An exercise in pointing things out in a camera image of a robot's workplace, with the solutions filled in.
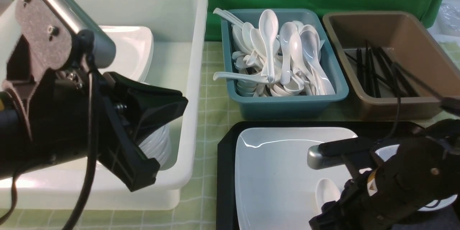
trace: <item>checkered tablecloth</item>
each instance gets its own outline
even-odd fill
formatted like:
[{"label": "checkered tablecloth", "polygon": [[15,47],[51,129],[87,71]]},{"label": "checkered tablecloth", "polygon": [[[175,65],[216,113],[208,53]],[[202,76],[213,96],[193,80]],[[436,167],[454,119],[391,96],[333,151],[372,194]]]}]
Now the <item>checkered tablecloth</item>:
[{"label": "checkered tablecloth", "polygon": [[[442,43],[460,68],[460,48]],[[217,144],[230,127],[242,121],[238,106],[230,100],[224,80],[212,75],[223,71],[222,44],[205,43],[203,52],[197,149],[193,176],[181,191],[179,205],[171,211],[85,211],[77,229],[84,230],[211,230],[215,229]],[[316,120],[355,120],[343,104],[334,104]],[[442,113],[431,120],[415,121],[426,127],[450,118]],[[61,229],[69,210],[16,210],[0,229]]]}]

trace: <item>teal plastic bin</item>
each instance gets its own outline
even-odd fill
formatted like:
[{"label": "teal plastic bin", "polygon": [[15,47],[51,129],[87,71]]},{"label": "teal plastic bin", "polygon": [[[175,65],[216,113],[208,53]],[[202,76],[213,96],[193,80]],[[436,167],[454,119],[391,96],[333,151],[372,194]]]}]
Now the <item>teal plastic bin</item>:
[{"label": "teal plastic bin", "polygon": [[[243,22],[258,25],[260,14],[264,9],[230,10]],[[279,20],[279,28],[285,22],[299,20],[311,24],[317,29],[321,40],[325,40],[321,53],[321,66],[330,79],[336,94],[323,96],[282,96],[282,97],[243,97],[236,92],[236,80],[227,80],[227,91],[230,98],[240,106],[241,115],[246,120],[276,120],[276,119],[307,119],[319,116],[332,102],[345,99],[348,95],[348,85],[340,69],[337,57],[332,50],[326,32],[318,16],[307,9],[273,9]],[[224,51],[225,71],[237,72],[231,59],[235,51],[230,22],[222,20],[222,44]]]}]

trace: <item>robotic arm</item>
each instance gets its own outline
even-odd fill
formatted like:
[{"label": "robotic arm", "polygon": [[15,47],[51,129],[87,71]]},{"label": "robotic arm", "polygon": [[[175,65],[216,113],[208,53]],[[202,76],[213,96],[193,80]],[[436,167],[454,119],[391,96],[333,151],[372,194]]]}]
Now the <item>robotic arm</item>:
[{"label": "robotic arm", "polygon": [[87,172],[64,229],[80,217],[99,160],[130,191],[156,181],[160,164],[139,144],[181,117],[182,93],[141,84],[117,73],[101,75],[115,44],[73,0],[18,0],[22,35],[6,64],[0,91],[0,179],[85,156]]},{"label": "robotic arm", "polygon": [[[309,154],[315,169],[345,163],[353,179],[337,202],[309,221],[312,230],[387,230],[434,199],[460,192],[460,120],[442,120],[415,137],[358,137],[324,143]],[[375,150],[398,144],[386,162]],[[360,173],[359,170],[371,168]]]}]

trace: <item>black tray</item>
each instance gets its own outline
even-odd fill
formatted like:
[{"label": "black tray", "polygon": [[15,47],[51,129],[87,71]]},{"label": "black tray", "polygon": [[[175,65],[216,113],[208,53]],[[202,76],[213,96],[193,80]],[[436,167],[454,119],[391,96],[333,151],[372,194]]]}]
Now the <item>black tray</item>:
[{"label": "black tray", "polygon": [[[217,204],[216,229],[239,230],[235,200],[235,150],[238,136],[243,130],[255,127],[343,127],[360,137],[385,137],[393,122],[278,122],[244,121],[235,124],[217,146]],[[400,122],[395,137],[408,137],[423,127],[412,122]],[[395,225],[393,230],[458,230],[460,224],[451,206],[436,212],[420,212],[423,220],[416,225]]]}]

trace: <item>white plastic bin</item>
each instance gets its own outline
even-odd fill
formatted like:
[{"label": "white plastic bin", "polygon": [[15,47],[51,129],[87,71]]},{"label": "white plastic bin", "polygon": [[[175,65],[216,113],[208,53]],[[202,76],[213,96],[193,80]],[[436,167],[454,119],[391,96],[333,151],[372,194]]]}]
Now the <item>white plastic bin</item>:
[{"label": "white plastic bin", "polygon": [[[75,0],[99,25],[145,26],[154,37],[146,83],[177,89],[189,100],[183,117],[170,123],[172,152],[156,183],[136,192],[107,170],[97,170],[87,209],[168,210],[192,175],[207,0]],[[20,36],[16,0],[0,17],[0,81]],[[86,168],[86,158],[21,176],[18,208],[71,209]],[[11,179],[0,181],[0,207],[10,207]]]}]

